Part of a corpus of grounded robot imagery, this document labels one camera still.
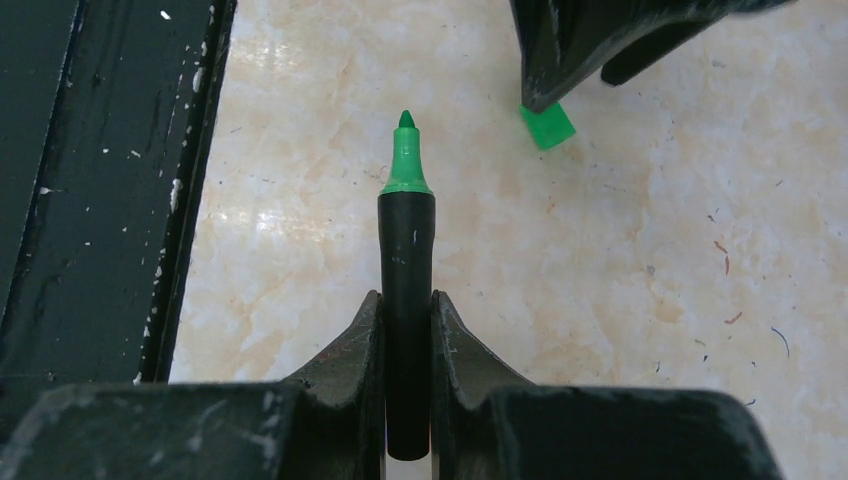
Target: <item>green marker tip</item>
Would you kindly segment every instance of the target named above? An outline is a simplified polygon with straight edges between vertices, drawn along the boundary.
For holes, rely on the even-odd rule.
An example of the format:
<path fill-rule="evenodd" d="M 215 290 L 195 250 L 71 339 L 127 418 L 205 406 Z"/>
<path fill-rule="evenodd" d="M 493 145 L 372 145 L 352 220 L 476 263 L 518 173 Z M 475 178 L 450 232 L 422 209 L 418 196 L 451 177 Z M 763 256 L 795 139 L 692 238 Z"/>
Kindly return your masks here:
<path fill-rule="evenodd" d="M 404 110 L 395 130 L 394 154 L 389 180 L 380 195 L 395 192 L 415 192 L 432 195 L 421 168 L 421 132 L 409 110 Z"/>

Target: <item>marker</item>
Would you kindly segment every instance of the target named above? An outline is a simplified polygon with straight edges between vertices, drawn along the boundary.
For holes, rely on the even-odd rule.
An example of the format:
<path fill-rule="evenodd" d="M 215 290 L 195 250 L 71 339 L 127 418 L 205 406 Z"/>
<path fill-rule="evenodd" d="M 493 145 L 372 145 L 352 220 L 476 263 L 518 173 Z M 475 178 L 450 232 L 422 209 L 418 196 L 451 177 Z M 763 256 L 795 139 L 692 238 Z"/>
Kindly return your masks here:
<path fill-rule="evenodd" d="M 392 170 L 377 198 L 386 327 L 389 455 L 417 460 L 430 449 L 430 297 L 436 199 L 421 168 L 420 132 L 409 111 L 395 130 Z"/>

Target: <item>green block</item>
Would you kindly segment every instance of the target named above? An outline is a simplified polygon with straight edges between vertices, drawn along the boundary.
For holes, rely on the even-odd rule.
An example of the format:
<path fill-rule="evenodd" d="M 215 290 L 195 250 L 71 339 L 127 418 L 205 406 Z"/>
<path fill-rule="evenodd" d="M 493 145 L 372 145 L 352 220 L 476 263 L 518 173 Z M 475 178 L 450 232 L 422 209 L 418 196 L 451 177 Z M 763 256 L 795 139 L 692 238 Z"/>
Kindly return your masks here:
<path fill-rule="evenodd" d="M 540 150 L 553 148 L 574 136 L 577 131 L 559 103 L 536 114 L 521 106 L 521 116 Z"/>

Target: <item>marble surface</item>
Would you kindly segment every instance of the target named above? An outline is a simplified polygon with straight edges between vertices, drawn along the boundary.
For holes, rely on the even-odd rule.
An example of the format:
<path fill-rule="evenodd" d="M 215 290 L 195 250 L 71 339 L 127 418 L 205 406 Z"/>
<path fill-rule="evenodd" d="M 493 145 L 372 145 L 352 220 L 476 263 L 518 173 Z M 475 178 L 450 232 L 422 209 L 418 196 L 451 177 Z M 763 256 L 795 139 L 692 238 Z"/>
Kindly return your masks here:
<path fill-rule="evenodd" d="M 376 195 L 409 109 L 434 287 L 506 362 L 756 400 L 788 478 L 837 478 L 845 45 L 845 0 L 726 19 L 623 87 L 586 80 L 562 102 L 577 136 L 540 153 L 508 2 L 242 0 L 172 380 L 277 379 L 347 326 L 380 285 Z"/>

